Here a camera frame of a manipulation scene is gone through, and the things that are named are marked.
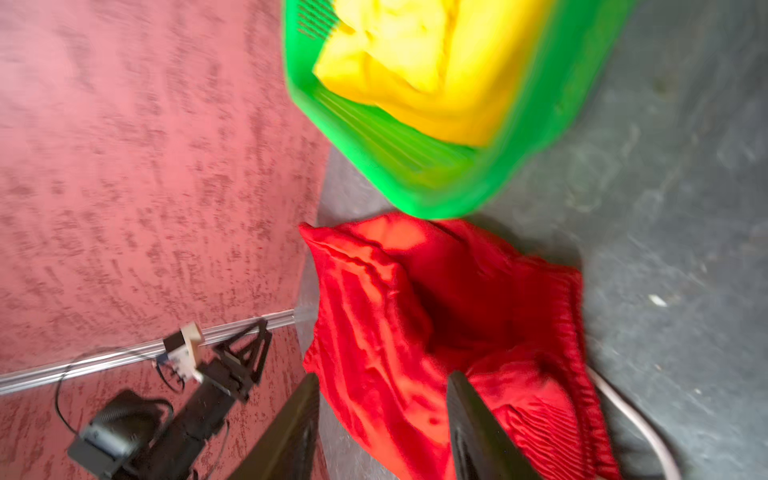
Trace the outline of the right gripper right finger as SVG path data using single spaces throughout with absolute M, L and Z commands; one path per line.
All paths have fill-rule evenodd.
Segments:
M 457 479 L 541 479 L 460 371 L 448 377 L 446 406 Z

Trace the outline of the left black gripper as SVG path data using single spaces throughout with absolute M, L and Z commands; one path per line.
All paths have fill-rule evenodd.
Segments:
M 242 360 L 243 365 L 227 358 L 215 358 L 201 364 L 197 371 L 205 381 L 213 383 L 237 401 L 247 403 L 252 383 L 259 385 L 261 382 L 271 340 L 268 321 L 254 320 L 214 348 L 220 355 Z

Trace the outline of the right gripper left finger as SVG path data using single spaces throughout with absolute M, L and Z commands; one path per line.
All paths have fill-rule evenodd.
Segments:
M 319 380 L 316 374 L 310 373 L 302 379 L 229 479 L 310 479 L 319 411 Z

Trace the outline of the red shorts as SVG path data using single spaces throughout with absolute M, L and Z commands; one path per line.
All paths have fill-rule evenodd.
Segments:
M 617 479 L 587 364 L 583 278 L 464 220 L 302 225 L 319 282 L 305 354 L 351 437 L 400 479 L 452 479 L 448 378 L 464 374 L 545 479 Z

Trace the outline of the yellow shorts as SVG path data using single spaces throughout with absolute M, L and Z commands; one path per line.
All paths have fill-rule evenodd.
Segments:
M 314 74 L 425 135 L 491 142 L 513 106 L 552 1 L 336 1 Z

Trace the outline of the green plastic basket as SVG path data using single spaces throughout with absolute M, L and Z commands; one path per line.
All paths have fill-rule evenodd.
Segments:
M 495 196 L 572 125 L 634 9 L 632 1 L 558 1 L 522 90 L 486 147 L 439 141 L 373 106 L 331 93 L 312 68 L 338 18 L 328 1 L 282 6 L 285 85 L 293 103 L 399 210 L 457 218 Z

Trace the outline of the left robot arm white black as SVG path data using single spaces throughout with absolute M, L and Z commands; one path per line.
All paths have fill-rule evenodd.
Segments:
M 216 344 L 205 361 L 196 324 L 165 337 L 154 366 L 169 367 L 182 384 L 199 384 L 185 405 L 176 411 L 164 398 L 124 389 L 75 433 L 69 459 L 98 479 L 195 477 L 200 453 L 260 383 L 271 339 L 267 320 L 257 319 Z

